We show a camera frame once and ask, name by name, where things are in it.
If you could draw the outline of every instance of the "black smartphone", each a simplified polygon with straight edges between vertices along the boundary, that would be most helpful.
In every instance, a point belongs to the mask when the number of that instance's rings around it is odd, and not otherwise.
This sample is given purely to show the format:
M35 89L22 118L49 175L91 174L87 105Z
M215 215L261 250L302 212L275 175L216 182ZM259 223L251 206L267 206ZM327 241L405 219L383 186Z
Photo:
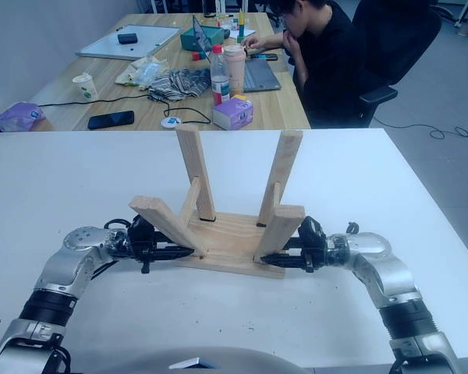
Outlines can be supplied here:
M108 115L95 115L88 120L88 129L97 130L106 127L130 125L135 120L133 111L120 111Z
M278 61L278 56L275 53L256 53L251 55L251 58L258 58L259 60Z

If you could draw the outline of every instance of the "black shirt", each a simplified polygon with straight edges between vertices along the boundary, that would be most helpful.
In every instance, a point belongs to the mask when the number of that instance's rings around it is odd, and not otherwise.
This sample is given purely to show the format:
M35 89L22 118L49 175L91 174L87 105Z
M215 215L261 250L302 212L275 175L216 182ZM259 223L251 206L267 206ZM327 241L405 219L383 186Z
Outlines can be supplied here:
M349 121L357 113L359 80L366 49L359 32L340 6L329 1L333 13L321 34L305 31L298 38L308 79L300 89L297 71L293 81L300 100L312 119L312 127L333 126Z

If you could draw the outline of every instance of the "man's hand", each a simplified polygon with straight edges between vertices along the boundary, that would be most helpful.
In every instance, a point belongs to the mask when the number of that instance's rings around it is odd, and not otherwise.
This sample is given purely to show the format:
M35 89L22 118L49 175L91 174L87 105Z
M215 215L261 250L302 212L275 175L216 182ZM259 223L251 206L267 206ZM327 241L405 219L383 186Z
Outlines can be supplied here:
M241 42L243 47L246 49L261 49L265 48L264 46L264 38L258 37L257 35L251 34L249 37L245 37Z
M291 31L285 30L282 35L282 45L291 53L291 56L297 58L302 55L298 40L291 34Z

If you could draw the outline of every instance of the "green box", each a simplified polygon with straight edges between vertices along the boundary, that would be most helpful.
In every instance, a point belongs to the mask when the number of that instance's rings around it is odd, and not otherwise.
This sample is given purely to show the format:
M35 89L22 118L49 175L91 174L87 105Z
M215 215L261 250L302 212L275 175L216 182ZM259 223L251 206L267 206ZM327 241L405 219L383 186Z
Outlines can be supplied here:
M202 26L204 32L208 39L210 39L211 45L213 44L222 44L224 42L224 29L221 27L213 26ZM194 37L193 29L189 29L185 33L180 35L180 42L182 43L182 48L186 51L201 51L201 47Z

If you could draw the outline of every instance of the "purple box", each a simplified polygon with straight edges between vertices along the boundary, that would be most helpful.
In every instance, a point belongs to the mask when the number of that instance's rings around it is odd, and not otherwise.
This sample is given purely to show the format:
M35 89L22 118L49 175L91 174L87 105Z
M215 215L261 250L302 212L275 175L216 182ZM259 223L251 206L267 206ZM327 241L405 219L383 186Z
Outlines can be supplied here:
M238 130L253 121L253 105L234 97L213 108L213 123L224 130Z

